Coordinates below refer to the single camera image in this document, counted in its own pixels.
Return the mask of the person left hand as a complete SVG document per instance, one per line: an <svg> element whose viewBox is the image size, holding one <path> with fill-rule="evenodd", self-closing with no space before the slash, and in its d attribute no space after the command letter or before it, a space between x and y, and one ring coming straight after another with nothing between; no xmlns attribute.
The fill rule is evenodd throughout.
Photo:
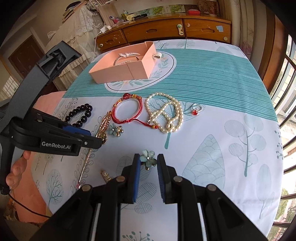
<svg viewBox="0 0 296 241"><path fill-rule="evenodd" d="M27 161L31 155L30 151L24 151L22 156L15 161L11 168L11 172L6 177L6 184L10 189L15 189L22 178L22 174L27 168Z"/></svg>

